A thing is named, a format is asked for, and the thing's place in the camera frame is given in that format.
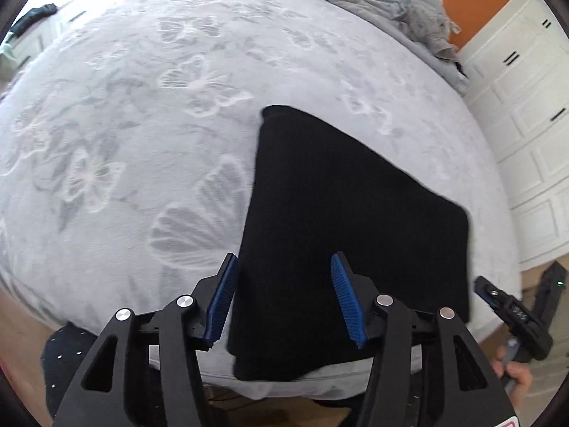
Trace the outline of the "person right hand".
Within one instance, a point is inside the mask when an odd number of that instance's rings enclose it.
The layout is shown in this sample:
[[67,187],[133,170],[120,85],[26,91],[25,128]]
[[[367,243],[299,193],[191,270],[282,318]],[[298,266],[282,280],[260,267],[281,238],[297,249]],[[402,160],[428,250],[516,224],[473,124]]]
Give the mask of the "person right hand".
[[507,375],[515,381],[514,388],[509,393],[509,399],[513,408],[519,411],[533,382],[531,369],[527,363],[509,362],[504,364],[505,356],[506,349],[499,347],[496,355],[491,359],[491,366],[499,378]]

